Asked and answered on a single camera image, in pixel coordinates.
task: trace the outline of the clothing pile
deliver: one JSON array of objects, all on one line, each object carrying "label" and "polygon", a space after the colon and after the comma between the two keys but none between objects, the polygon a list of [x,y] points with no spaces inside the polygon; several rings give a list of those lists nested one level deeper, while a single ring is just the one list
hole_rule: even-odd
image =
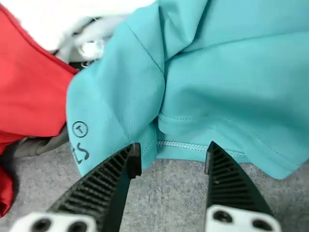
[{"label": "clothing pile", "polygon": [[[69,136],[85,175],[132,142],[147,168],[215,141],[276,179],[309,158],[309,1],[17,1],[0,5],[0,153]],[[12,199],[0,168],[0,216]]]}]

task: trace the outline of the gray floor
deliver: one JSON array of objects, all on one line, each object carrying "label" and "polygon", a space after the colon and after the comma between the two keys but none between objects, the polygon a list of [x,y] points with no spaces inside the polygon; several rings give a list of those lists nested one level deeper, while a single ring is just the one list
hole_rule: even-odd
[{"label": "gray floor", "polygon": [[[10,212],[0,219],[7,232],[20,216],[43,211],[78,178],[68,145],[53,152],[15,161],[19,194]],[[261,190],[284,232],[309,228],[309,163],[283,181],[266,176],[252,165],[245,171]],[[142,177],[131,182],[122,232],[198,232],[205,214],[207,179],[204,164],[157,160]]]}]

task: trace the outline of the teal fabric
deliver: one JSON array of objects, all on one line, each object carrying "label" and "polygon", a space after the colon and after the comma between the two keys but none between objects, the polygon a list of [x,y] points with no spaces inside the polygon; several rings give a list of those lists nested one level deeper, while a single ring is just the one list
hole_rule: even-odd
[{"label": "teal fabric", "polygon": [[309,1],[158,0],[121,24],[68,90],[82,175],[140,142],[204,161],[212,140],[282,179],[309,158]]}]

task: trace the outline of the red fabric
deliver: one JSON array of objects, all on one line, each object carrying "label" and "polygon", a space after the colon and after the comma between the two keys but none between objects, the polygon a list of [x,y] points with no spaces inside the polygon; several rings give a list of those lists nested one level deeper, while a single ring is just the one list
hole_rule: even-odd
[{"label": "red fabric", "polygon": [[11,208],[13,201],[13,182],[0,166],[0,218]]},{"label": "red fabric", "polygon": [[[67,87],[76,73],[39,47],[0,4],[0,154],[24,137],[59,134]],[[0,167],[0,217],[12,198],[12,180]]]}]

